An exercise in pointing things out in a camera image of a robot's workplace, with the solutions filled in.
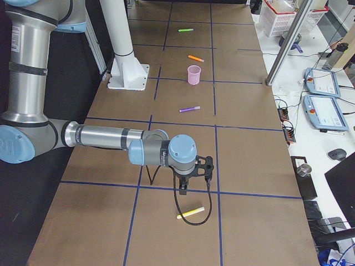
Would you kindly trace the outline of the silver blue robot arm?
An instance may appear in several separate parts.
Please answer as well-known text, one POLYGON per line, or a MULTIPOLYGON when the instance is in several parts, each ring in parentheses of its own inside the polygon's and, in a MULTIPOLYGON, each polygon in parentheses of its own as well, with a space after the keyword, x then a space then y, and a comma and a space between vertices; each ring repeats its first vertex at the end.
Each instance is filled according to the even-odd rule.
POLYGON ((195 141, 163 130, 81 125, 44 115, 50 35, 86 30, 84 1, 6 1, 12 21, 8 108, 1 116, 1 160, 22 163, 59 147, 128 152, 134 165, 171 168, 180 194, 200 166, 195 141))

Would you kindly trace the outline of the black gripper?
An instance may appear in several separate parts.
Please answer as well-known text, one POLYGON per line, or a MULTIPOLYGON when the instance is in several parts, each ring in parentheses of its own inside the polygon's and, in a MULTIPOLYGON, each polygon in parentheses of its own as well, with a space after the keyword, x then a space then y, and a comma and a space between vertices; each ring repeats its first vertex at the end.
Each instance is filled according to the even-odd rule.
POLYGON ((189 179, 192 178, 192 174, 182 175, 177 174, 179 179, 179 195, 187 195, 187 186, 189 185, 189 179))

